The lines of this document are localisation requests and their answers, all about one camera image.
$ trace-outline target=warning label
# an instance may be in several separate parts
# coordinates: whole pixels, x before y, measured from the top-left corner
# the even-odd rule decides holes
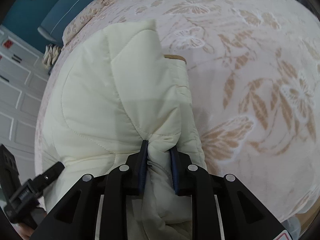
[[[274,240],[292,240],[287,230],[283,230]]]

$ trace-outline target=human hand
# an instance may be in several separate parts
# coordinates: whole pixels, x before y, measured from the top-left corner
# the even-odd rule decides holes
[[[30,236],[34,232],[32,228],[28,227],[26,224],[23,223],[17,224],[16,231],[19,234],[19,236],[22,237],[23,240],[29,240]]]

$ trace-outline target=floral bedspread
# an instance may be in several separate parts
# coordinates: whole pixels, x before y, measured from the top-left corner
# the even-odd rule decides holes
[[[112,23],[157,20],[164,54],[187,60],[194,118],[211,173],[235,174],[281,221],[320,190],[320,28],[295,0],[117,0],[64,47],[49,79],[41,128],[59,71],[79,43]]]

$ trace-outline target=white quilted jacket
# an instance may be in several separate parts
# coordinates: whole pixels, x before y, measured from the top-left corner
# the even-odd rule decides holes
[[[142,140],[148,174],[143,200],[127,204],[129,239],[191,239],[191,201],[174,194],[167,150],[177,145],[206,165],[185,62],[164,58],[153,20],[97,31],[65,61],[43,126],[44,169],[66,167],[45,192],[47,210],[82,175],[124,164]]]

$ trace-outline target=beige leaf pattern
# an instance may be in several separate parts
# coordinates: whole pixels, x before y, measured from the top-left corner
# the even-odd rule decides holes
[[[201,2],[203,3],[212,3],[212,2],[215,2],[217,0],[200,0]]]
[[[291,130],[291,121],[292,121],[292,109],[289,106],[287,100],[285,97],[280,93],[280,101],[281,101],[281,110],[282,110],[282,115],[285,120],[285,123],[287,124],[288,130]]]
[[[265,147],[260,147],[259,142],[248,142],[258,153],[265,153],[266,148]]]
[[[282,52],[282,49],[281,49],[281,48],[278,48],[278,49],[276,50],[276,57],[277,57],[277,58],[281,58],[281,52]]]
[[[247,116],[237,116],[203,134],[200,139],[207,165],[234,158],[253,128],[253,120]]]
[[[244,99],[239,103],[239,113],[246,113],[248,111],[248,105],[250,103],[250,93],[248,93]]]
[[[209,54],[213,54],[214,53],[214,47],[211,46],[210,44],[206,43],[202,49],[206,52],[206,53],[209,53]]]
[[[243,31],[243,32],[239,32],[238,34],[236,34],[235,38],[237,41],[241,42],[246,38],[251,37],[253,31]]]
[[[287,144],[285,147],[283,147],[280,151],[278,151],[278,152],[276,153],[276,155],[280,155],[280,154],[285,153],[285,152],[289,149],[290,144],[291,144],[291,141],[288,142],[288,144]]]
[[[224,0],[226,3],[233,5],[233,2],[229,1],[229,0]]]
[[[148,6],[138,7],[138,8],[136,9],[136,14],[142,13],[142,12],[145,11],[146,9],[148,9]]]
[[[241,56],[237,57],[236,58],[235,68],[236,69],[240,69],[241,67],[246,65],[247,62],[248,62],[248,56],[249,56],[249,52],[246,52],[244,55],[241,55]]]
[[[229,38],[226,37],[225,35],[223,35],[223,34],[218,34],[218,36],[220,37],[220,39],[221,39],[223,42],[225,42],[225,43],[227,43],[227,44],[231,44],[231,41],[230,41]]]
[[[224,84],[224,94],[223,94],[223,108],[226,109],[229,101],[232,97],[233,90],[235,89],[235,80],[233,74],[231,74],[226,83]]]
[[[320,60],[320,54],[308,42],[303,41],[314,60]]]
[[[243,45],[237,40],[233,40],[231,44],[236,48],[242,48],[243,47]]]
[[[280,65],[284,72],[287,74],[287,76],[291,78],[298,77],[296,69],[290,63],[287,63],[284,60],[282,60]]]
[[[133,7],[133,5],[128,6],[128,7],[125,7],[125,8],[123,8],[122,10],[120,10],[117,14],[127,12],[127,11],[129,11],[132,7]]]
[[[244,10],[239,10],[239,12],[247,24],[253,25],[255,27],[257,27],[261,24],[261,20],[253,13],[248,12],[248,11],[244,11]]]
[[[280,29],[280,25],[277,23],[276,19],[271,13],[263,13],[261,16],[266,24],[270,25],[275,30]]]
[[[151,4],[151,7],[157,7],[163,3],[163,0],[156,0]]]
[[[126,18],[125,18],[125,16],[122,16],[120,19],[119,19],[119,23],[124,23],[124,22],[126,22],[127,20],[126,20]]]
[[[263,78],[258,78],[253,80],[252,82],[249,82],[248,85],[250,87],[250,91],[254,92],[255,90],[257,90],[263,83],[263,80],[264,80]]]
[[[268,111],[264,101],[256,94],[252,93],[252,106],[256,118],[261,123],[262,127],[266,130],[268,128]]]
[[[312,138],[312,140],[314,142],[316,142],[316,123],[315,123],[315,117],[313,115],[313,111],[312,111],[312,108],[311,106],[308,107],[308,110],[309,110],[309,121],[307,123],[307,128],[308,128],[308,131],[309,131],[309,134]]]

